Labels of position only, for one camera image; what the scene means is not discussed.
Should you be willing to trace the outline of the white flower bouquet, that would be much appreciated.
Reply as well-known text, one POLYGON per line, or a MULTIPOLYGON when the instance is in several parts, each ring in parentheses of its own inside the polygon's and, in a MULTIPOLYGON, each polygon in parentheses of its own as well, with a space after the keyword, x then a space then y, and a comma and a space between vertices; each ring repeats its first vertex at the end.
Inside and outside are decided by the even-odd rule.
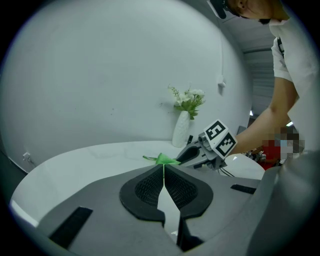
POLYGON ((191 87, 184 92, 179 92, 170 84, 167 88, 172 92, 175 99, 173 107, 178 111, 188 112, 190 120, 194 120, 198 115, 199 106, 206 102, 205 92, 201 89, 191 89, 191 87))

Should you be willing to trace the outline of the person's right forearm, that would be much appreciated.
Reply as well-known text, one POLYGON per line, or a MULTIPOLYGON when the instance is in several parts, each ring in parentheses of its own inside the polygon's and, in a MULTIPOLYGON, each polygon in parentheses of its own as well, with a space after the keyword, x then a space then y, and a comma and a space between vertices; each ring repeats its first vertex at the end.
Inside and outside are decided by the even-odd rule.
POLYGON ((248 152, 263 145, 263 141, 273 138, 280 128, 289 123, 288 112, 296 102, 298 94, 280 95, 272 97, 269 107, 242 133, 236 136, 237 145, 231 154, 248 152))

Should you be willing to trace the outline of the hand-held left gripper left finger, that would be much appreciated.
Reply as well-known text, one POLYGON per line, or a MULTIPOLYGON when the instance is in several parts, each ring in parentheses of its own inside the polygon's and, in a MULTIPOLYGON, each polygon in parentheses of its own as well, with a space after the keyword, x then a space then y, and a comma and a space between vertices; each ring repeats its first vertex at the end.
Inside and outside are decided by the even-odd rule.
POLYGON ((76 256, 178 256, 158 209, 163 167, 94 181, 50 210, 37 229, 76 256))

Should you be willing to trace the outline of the white curved table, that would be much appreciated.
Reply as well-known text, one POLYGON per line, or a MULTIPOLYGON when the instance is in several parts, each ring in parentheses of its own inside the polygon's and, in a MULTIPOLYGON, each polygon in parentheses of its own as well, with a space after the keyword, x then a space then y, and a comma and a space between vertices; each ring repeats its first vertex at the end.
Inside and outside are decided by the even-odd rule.
POLYGON ((152 165, 143 157, 164 153, 176 158, 181 148, 170 141, 134 141, 94 145, 46 160, 18 184, 9 209, 34 227, 55 206, 86 185, 152 165))

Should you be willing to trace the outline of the white textured vase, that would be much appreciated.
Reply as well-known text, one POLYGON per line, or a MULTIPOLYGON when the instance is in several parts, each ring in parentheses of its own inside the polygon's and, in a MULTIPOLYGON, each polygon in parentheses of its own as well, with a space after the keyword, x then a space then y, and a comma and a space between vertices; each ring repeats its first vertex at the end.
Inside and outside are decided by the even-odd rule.
POLYGON ((181 148, 184 146, 188 130, 190 127, 190 113, 188 111, 181 111, 178 120, 176 122, 173 136, 172 136, 172 145, 176 148, 181 148))

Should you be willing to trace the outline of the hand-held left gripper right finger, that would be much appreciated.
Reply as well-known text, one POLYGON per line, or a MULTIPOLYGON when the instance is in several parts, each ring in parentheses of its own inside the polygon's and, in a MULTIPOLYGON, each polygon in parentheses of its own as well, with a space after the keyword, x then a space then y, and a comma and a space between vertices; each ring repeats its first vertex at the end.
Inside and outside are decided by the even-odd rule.
POLYGON ((179 210, 176 242, 163 245, 163 256, 248 256, 257 225, 244 214, 260 181, 197 171, 177 165, 164 168, 164 186, 179 210))

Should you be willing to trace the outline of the green cloth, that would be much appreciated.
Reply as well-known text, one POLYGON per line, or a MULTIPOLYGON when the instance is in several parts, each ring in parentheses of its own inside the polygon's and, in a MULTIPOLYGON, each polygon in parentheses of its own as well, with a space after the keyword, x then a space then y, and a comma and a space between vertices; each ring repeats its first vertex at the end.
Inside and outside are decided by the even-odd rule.
POLYGON ((156 165, 162 165, 162 174, 163 179, 165 178, 165 165, 180 165, 181 162, 177 161, 176 159, 170 158, 167 155, 160 153, 158 157, 148 157, 143 155, 142 156, 146 160, 154 161, 156 165))

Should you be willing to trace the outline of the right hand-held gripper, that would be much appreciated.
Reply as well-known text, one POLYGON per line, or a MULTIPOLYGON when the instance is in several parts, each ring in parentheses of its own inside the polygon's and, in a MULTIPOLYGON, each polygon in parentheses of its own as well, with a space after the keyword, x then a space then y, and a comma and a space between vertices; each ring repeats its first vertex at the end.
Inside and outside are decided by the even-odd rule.
POLYGON ((197 141, 187 144, 176 160, 182 167, 201 168, 205 164, 215 171, 226 165, 225 159, 237 143, 227 126, 217 119, 204 128, 197 141))

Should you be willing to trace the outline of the person's white shirt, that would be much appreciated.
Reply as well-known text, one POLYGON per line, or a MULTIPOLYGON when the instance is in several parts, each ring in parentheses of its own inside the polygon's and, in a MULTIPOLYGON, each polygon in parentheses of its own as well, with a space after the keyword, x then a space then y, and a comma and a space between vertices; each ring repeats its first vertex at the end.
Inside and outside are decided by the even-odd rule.
POLYGON ((320 60, 298 22, 271 20, 275 77, 294 84, 298 98, 288 112, 305 141, 305 150, 320 150, 320 60))

